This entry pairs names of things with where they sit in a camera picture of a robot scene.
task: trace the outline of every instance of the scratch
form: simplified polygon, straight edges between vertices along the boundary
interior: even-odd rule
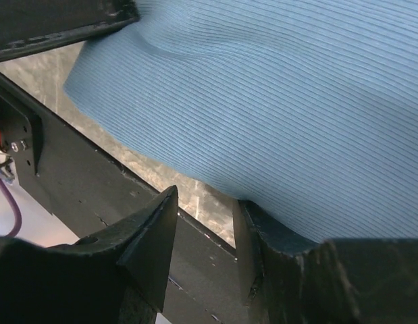
[[[306,319],[305,316],[303,316],[303,314],[301,315],[302,317],[302,324],[308,324],[308,320]]]
[[[344,298],[349,303],[353,317],[358,319],[360,317],[360,308],[355,298],[355,294],[358,293],[358,290],[351,284],[344,265],[339,261],[338,251],[336,250],[335,244],[332,241],[327,241],[324,245],[327,245],[328,248],[321,250],[321,253],[327,254],[326,262],[330,259],[334,260],[334,266],[336,267],[336,272],[338,273],[337,276],[339,277],[344,290]]]
[[[220,322],[220,323],[221,323],[221,320],[220,320],[220,319],[218,319],[215,315],[210,314],[210,316],[211,316],[211,318],[212,318],[212,319],[214,319],[215,321],[217,321],[217,322]]]
[[[183,288],[173,278],[168,277],[168,281],[175,285],[179,290],[183,290]]]
[[[301,268],[301,275],[299,277],[299,288],[298,288],[298,297],[302,298],[303,284],[304,284],[304,275],[305,275],[305,261],[303,260],[303,255],[296,256],[296,261],[299,267]]]
[[[197,196],[197,210],[195,211],[195,219],[198,220],[198,214],[200,213],[200,197]]]
[[[59,107],[59,74],[60,74],[60,60],[59,60],[59,53],[57,49],[54,50],[55,54],[55,112],[57,113],[57,109]]]
[[[108,227],[108,224],[107,224],[107,222],[106,221],[104,221],[102,218],[100,218],[98,215],[97,215],[97,217],[99,218],[99,221],[101,221],[101,223],[105,226],[105,227]]]
[[[411,266],[405,261],[396,245],[389,245],[388,248],[396,255],[400,272],[410,281],[410,288],[407,290],[408,294],[413,295],[418,291],[418,277],[414,274]]]

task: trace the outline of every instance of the black plastic part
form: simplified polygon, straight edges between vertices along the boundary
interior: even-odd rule
[[[233,215],[242,291],[263,274],[251,323],[418,323],[418,240],[316,244],[251,202],[238,202]],[[249,240],[258,249],[240,246]]]
[[[157,191],[0,74],[0,87],[42,120],[38,175],[18,170],[21,186],[80,237],[144,207]],[[246,324],[235,250],[179,210],[163,314],[173,324]]]
[[[85,41],[137,20],[134,0],[0,0],[0,61]]]
[[[176,234],[178,193],[173,187],[155,199],[155,217],[144,227],[144,235],[134,240],[117,265],[131,285],[142,292],[144,299],[157,311],[163,310],[169,264]]]
[[[18,169],[32,174],[38,171],[43,146],[42,121],[31,109],[34,103],[0,86],[0,147],[14,158]]]
[[[0,323],[154,323],[151,300],[165,296],[177,210],[172,187],[72,246],[0,238]],[[123,275],[129,256],[137,264]],[[148,268],[157,271],[141,271]],[[133,286],[145,281],[156,285]]]

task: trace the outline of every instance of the white surface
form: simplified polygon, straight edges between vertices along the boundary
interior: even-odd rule
[[[78,240],[56,216],[42,208],[17,182],[7,185],[22,212],[22,229],[19,238],[41,246],[72,244]],[[14,215],[0,191],[0,236],[6,235],[14,224]],[[168,324],[169,321],[158,314],[156,324]]]

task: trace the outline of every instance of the hole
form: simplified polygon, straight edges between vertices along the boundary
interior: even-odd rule
[[[85,244],[92,244],[98,241],[98,238],[94,236],[87,236],[79,240],[75,245],[85,245]]]

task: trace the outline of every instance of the black bracket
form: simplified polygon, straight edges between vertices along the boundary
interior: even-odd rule
[[[0,238],[0,323],[154,324],[178,214],[170,187],[74,245]]]
[[[317,244],[243,201],[233,218],[252,324],[418,323],[418,239]]]
[[[43,146],[42,120],[18,95],[0,85],[0,146],[18,169],[36,174]]]

